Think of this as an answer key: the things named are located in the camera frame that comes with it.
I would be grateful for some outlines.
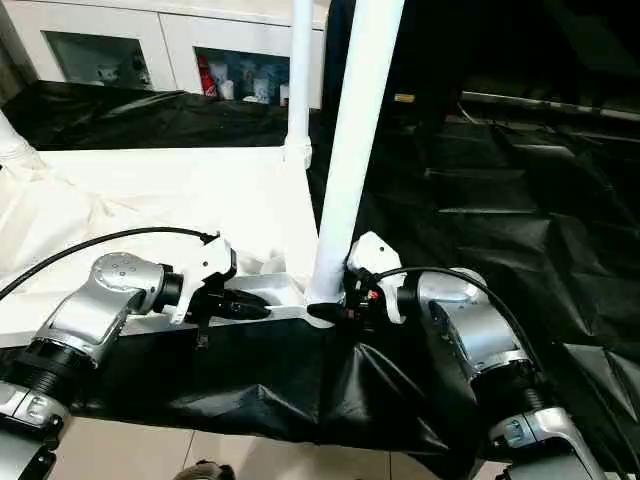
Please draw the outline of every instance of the glass cabinet door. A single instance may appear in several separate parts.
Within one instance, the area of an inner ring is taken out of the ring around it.
[[[175,90],[157,13],[44,2],[6,2],[38,78]]]
[[[291,27],[160,16],[179,89],[221,99],[288,104]],[[324,32],[311,38],[309,104],[320,108]]]
[[[44,36],[67,82],[152,88],[138,40],[67,32],[44,32]]]
[[[194,61],[200,74],[200,93],[283,107],[289,103],[287,57],[195,47]]]

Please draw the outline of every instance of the floor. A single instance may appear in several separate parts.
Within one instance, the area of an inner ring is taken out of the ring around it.
[[[172,480],[198,460],[234,467],[238,480],[437,480],[404,454],[257,437],[74,419],[52,480]],[[477,480],[502,469],[485,464]]]

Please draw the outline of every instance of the white cabinet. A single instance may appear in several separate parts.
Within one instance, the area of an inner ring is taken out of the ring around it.
[[[254,81],[260,78],[269,90],[269,103],[279,103],[279,87],[289,77],[291,27],[169,14],[161,14],[160,20],[179,89],[203,93],[198,60],[204,60],[212,71],[216,65],[223,67],[227,79],[233,81],[236,99],[259,96]],[[324,32],[314,30],[312,108],[320,108],[323,65]]]
[[[38,78],[175,90],[157,13],[5,0]]]
[[[200,61],[233,82],[236,100],[272,104],[289,81],[294,0],[0,1],[41,80],[203,93]],[[314,1],[312,108],[322,99],[329,3]]]

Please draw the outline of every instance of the white metal frame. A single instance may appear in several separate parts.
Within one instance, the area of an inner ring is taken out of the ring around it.
[[[289,132],[282,149],[281,174],[287,179],[293,191],[280,192],[281,213],[288,218],[289,212],[296,209],[310,211],[311,199],[305,177],[305,166],[309,164],[311,146],[309,140],[309,71],[312,36],[313,0],[295,0],[293,23],[293,49],[291,52]],[[335,140],[331,167],[324,203],[324,213],[320,228],[320,239],[315,256],[315,268],[309,281],[305,274],[310,272],[305,263],[313,259],[309,256],[296,257],[297,244],[313,243],[312,238],[301,238],[299,217],[288,223],[285,235],[285,258],[296,265],[298,272],[287,273],[298,284],[310,285],[306,298],[293,300],[291,305],[283,305],[278,319],[306,318],[317,327],[328,327],[329,323],[310,318],[306,314],[306,305],[316,302],[336,302],[342,298],[342,274],[344,264],[351,247],[351,240],[364,185],[369,156],[373,144],[380,107],[389,72],[391,58],[402,15],[403,0],[358,0]],[[259,149],[252,149],[259,154]],[[0,160],[12,155],[28,152],[25,142],[11,128],[6,119],[0,116]],[[289,198],[304,198],[301,202],[291,202]],[[313,218],[305,218],[306,223]],[[257,277],[246,277],[249,282]],[[269,289],[271,277],[263,276],[258,290]],[[243,287],[243,280],[237,279]],[[283,297],[294,298],[283,290]]]

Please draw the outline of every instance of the black cable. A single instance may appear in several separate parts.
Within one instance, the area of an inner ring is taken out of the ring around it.
[[[516,318],[516,316],[513,314],[513,312],[509,309],[509,307],[507,307],[504,301],[496,293],[491,291],[486,285],[484,285],[479,280],[476,280],[475,278],[465,273],[457,272],[455,270],[450,270],[448,268],[404,267],[404,268],[394,268],[393,270],[388,270],[386,272],[374,274],[373,283],[378,283],[380,280],[386,277],[399,275],[401,273],[411,273],[411,272],[432,272],[432,273],[441,273],[444,275],[449,275],[451,277],[456,277],[461,280],[464,280],[470,283],[471,285],[473,285],[474,287],[478,288],[482,292],[484,292],[489,297],[489,299],[491,299],[492,303],[496,307],[496,310],[498,310],[498,312],[507,320],[509,325],[511,325],[511,328],[515,330],[515,333],[518,336],[518,338],[520,338],[520,340],[525,344],[525,350],[532,357],[531,359],[534,361],[534,363],[538,366],[538,368],[542,368],[542,364],[540,363],[540,360],[537,358],[535,351],[532,348],[531,342],[527,337],[527,334],[525,333],[524,329],[522,328],[522,325]],[[571,354],[566,350],[566,347],[565,347],[565,352],[571,357]],[[640,479],[640,461],[638,460],[636,451],[633,449],[633,445],[629,441],[629,438],[627,437],[627,435],[622,430],[622,427],[620,426],[620,423],[618,422],[615,416],[615,413],[613,413],[613,410],[611,410],[611,407],[607,403],[606,399],[602,396],[602,393],[600,393],[600,390],[598,389],[597,385],[593,382],[591,377],[589,377],[588,373],[585,372],[584,369],[579,364],[577,364],[577,362],[575,363],[576,363],[576,368],[580,371],[580,374],[586,381],[587,385],[589,386],[591,391],[595,394],[595,397],[598,403],[606,413],[606,416],[609,418],[609,421],[613,424],[616,434],[618,435],[620,440],[622,440],[622,443],[624,444],[625,448],[628,450],[632,459],[632,463],[634,464],[634,467],[635,467],[635,472],[634,472],[635,477]]]
[[[117,238],[129,237],[131,235],[140,235],[143,233],[178,233],[180,235],[189,235],[192,237],[198,237],[204,244],[212,242],[218,235],[211,235],[209,233],[198,232],[196,230],[189,230],[188,228],[177,228],[177,227],[144,227],[144,228],[133,228],[131,230],[123,230],[121,232],[110,233],[109,235],[103,235],[101,237],[92,238],[91,240],[87,240],[85,242],[74,245],[73,247],[69,247],[66,250],[62,250],[61,252],[56,253],[55,255],[50,256],[42,260],[40,263],[37,263],[29,270],[24,272],[14,281],[12,281],[9,285],[0,290],[0,301],[2,301],[7,295],[13,292],[16,288],[26,282],[28,279],[33,277],[35,274],[44,270],[49,265],[57,262],[58,260],[63,259],[73,253],[79,252],[80,250],[84,250],[85,248],[93,247],[94,245],[98,245],[100,243],[109,242],[111,240],[115,240]]]

